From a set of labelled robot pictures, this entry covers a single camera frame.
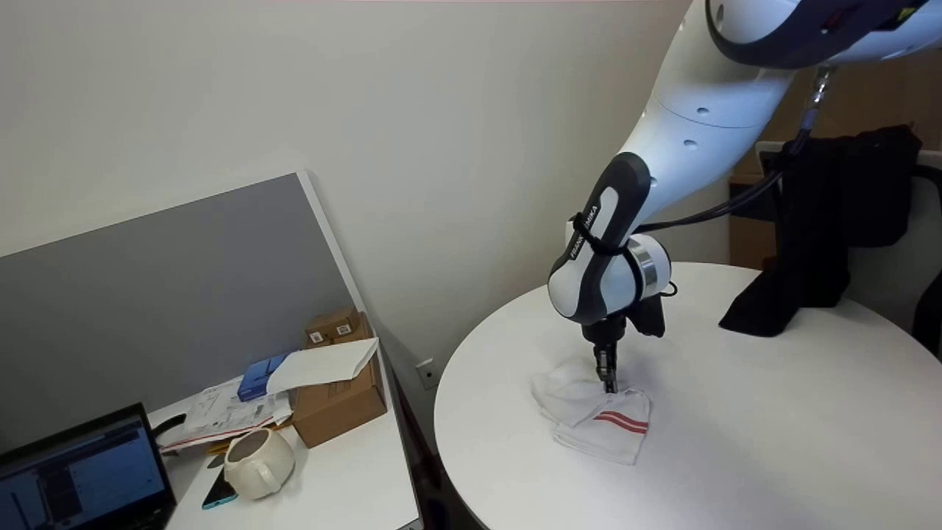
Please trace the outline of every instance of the gray partition wall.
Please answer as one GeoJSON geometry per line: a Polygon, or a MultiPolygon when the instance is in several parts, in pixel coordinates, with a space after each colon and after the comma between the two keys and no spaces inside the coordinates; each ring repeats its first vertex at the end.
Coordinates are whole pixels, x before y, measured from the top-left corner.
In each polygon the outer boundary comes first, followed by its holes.
{"type": "Polygon", "coordinates": [[[300,177],[0,259],[0,449],[162,407],[355,305],[300,177]]]}

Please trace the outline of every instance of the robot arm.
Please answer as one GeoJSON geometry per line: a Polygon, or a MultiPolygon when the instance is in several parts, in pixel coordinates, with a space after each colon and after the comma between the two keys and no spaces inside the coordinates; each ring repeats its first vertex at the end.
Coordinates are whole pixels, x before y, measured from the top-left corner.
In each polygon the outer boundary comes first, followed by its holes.
{"type": "Polygon", "coordinates": [[[626,317],[664,332],[668,252],[637,230],[724,177],[758,142],[799,67],[908,55],[942,43],[942,0],[695,0],[651,99],[574,215],[550,301],[596,342],[612,390],[626,317]]]}

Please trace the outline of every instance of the white round table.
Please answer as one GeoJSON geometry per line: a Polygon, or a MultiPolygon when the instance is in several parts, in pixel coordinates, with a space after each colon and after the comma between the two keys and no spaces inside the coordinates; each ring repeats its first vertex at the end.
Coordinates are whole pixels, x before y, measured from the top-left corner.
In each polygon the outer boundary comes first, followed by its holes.
{"type": "Polygon", "coordinates": [[[637,464],[550,438],[530,377],[592,346],[546,287],[489,315],[436,395],[462,499],[495,530],[942,527],[942,365],[852,301],[779,337],[721,330],[755,277],[674,264],[668,336],[626,336],[623,367],[653,399],[637,464]]]}

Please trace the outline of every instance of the red stripe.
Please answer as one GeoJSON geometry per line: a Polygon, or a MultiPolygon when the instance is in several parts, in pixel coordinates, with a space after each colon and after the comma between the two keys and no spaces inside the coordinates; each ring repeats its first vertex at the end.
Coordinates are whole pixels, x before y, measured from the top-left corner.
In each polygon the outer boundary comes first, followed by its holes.
{"type": "Polygon", "coordinates": [[[600,414],[596,414],[596,420],[609,420],[609,423],[615,423],[615,427],[623,427],[623,429],[631,429],[631,432],[648,432],[648,427],[623,423],[618,417],[600,417],[600,414]]]}
{"type": "Polygon", "coordinates": [[[637,427],[645,427],[645,429],[648,429],[648,420],[627,417],[627,414],[623,414],[623,412],[615,412],[615,408],[608,408],[608,412],[600,412],[600,414],[596,414],[596,417],[618,417],[618,420],[626,420],[626,423],[637,423],[637,427]]]}

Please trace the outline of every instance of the laptop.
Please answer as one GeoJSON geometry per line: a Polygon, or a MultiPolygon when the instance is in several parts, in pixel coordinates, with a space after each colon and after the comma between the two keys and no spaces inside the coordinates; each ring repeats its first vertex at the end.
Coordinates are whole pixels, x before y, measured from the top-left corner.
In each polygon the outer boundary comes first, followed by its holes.
{"type": "Polygon", "coordinates": [[[141,402],[0,457],[4,530],[157,530],[175,507],[141,402]]]}

